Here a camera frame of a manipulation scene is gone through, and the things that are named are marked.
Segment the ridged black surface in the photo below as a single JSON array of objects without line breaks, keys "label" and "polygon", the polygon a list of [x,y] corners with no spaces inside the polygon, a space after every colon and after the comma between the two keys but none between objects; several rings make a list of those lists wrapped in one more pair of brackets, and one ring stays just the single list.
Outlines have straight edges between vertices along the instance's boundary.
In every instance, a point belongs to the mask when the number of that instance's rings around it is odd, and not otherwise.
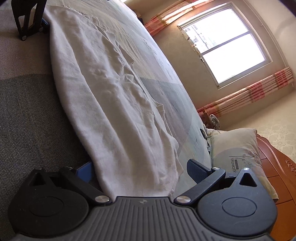
[{"label": "ridged black surface", "polygon": [[[13,241],[37,241],[17,235]],[[169,198],[119,197],[107,207],[96,207],[78,229],[48,241],[225,241],[207,230],[196,218],[193,209],[178,207]],[[272,240],[268,235],[256,241]]]}]

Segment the pink curtain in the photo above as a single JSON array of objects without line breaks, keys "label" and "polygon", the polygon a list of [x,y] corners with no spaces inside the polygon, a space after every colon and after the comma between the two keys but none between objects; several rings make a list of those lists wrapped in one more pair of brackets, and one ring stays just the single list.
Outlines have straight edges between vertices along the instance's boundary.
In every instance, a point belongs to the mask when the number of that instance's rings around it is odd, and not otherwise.
[{"label": "pink curtain", "polygon": [[220,100],[214,101],[197,111],[200,117],[203,116],[203,110],[206,110],[208,115],[214,114],[216,117],[220,117],[226,113],[262,99],[293,81],[292,71],[287,67],[265,79],[249,85],[246,88],[221,98]]},{"label": "pink curtain", "polygon": [[150,19],[145,28],[154,36],[177,18],[211,1],[213,0],[180,0]]}]

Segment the metal screw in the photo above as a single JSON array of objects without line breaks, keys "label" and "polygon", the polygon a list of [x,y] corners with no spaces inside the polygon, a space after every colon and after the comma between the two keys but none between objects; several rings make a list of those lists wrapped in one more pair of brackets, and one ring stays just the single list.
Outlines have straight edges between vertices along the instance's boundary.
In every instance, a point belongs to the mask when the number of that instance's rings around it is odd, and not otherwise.
[{"label": "metal screw", "polygon": [[110,201],[110,198],[105,196],[105,195],[101,195],[101,196],[97,196],[95,197],[94,199],[96,202],[99,202],[99,203],[106,203],[106,202],[109,202]]},{"label": "metal screw", "polygon": [[179,203],[189,203],[191,201],[190,197],[187,196],[179,196],[176,198]]}]

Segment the window frame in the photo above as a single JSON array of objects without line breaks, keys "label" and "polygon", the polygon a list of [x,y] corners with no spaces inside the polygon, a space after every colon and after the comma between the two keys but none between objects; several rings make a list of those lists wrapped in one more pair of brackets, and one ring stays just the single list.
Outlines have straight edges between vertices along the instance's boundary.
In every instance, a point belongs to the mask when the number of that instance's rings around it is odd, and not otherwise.
[{"label": "window frame", "polygon": [[[232,38],[222,44],[219,44],[203,53],[200,53],[200,51],[198,50],[198,48],[196,47],[196,45],[193,43],[193,41],[190,39],[190,37],[186,34],[186,32],[184,31],[184,29],[210,15],[213,15],[215,13],[218,13],[218,12],[221,12],[223,10],[226,10],[226,9],[232,9],[234,11],[234,13],[238,16],[238,18],[242,21],[242,23],[245,25],[245,27],[247,28],[247,32],[244,33],[244,34],[241,34],[235,38]],[[191,44],[191,46],[193,47],[193,49],[195,50],[195,52],[198,54],[200,60],[202,61],[202,63],[205,65],[206,69],[208,70],[208,72],[210,73],[213,81],[215,82],[215,85],[217,86],[218,89],[220,88],[223,88],[224,86],[227,86],[241,78],[243,78],[244,76],[266,66],[267,64],[271,63],[272,60],[270,58],[270,55],[268,54],[267,52],[267,49],[265,48],[265,46],[263,45],[262,41],[260,40],[260,38],[258,37],[258,34],[255,32],[255,30],[253,29],[253,27],[245,20],[245,16],[239,12],[239,10],[237,9],[237,7],[232,3],[232,2],[229,2],[229,3],[225,3],[225,4],[222,4],[222,5],[219,5],[219,6],[216,6],[214,8],[211,8],[207,11],[204,11],[196,16],[193,16],[192,18],[189,18],[188,20],[182,22],[181,24],[178,25],[179,29],[182,31],[183,35],[186,37],[186,39],[189,41],[189,43]],[[210,67],[208,66],[207,62],[204,60],[203,58],[203,55],[229,43],[229,42],[232,42],[233,40],[235,39],[238,39],[244,35],[247,35],[247,34],[251,34],[251,36],[253,37],[253,39],[255,40],[257,46],[259,47],[262,55],[264,56],[264,59],[265,61],[253,66],[252,68],[250,69],[247,69],[243,72],[241,72],[240,74],[237,74],[221,83],[218,83],[218,81],[216,80],[212,70],[210,69]]]}]

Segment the window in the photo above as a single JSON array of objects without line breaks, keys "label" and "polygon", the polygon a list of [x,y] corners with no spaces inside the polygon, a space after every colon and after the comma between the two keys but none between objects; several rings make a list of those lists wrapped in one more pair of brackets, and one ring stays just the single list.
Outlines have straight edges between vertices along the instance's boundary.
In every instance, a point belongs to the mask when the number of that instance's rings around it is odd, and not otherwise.
[{"label": "window", "polygon": [[270,62],[253,30],[232,4],[180,25],[221,88]]}]

